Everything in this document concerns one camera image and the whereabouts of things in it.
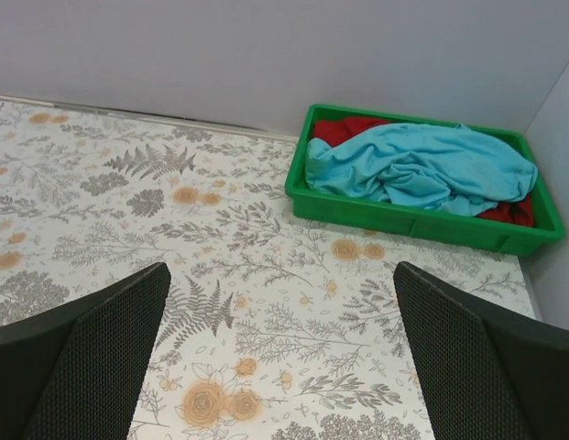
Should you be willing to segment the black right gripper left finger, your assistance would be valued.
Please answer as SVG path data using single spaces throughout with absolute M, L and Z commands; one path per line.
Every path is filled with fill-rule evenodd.
M 170 291 L 163 262 L 0 327 L 0 439 L 125 439 Z

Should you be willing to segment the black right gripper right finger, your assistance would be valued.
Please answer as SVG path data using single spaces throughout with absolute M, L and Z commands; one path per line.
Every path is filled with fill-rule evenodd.
M 402 323 L 437 439 L 569 439 L 569 331 L 402 261 Z

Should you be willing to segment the turquoise t shirt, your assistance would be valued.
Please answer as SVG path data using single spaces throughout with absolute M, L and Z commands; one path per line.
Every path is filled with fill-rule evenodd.
M 375 126 L 337 147 L 317 137 L 305 156 L 315 191 L 466 217 L 523 200 L 537 177 L 509 144 L 462 125 Z

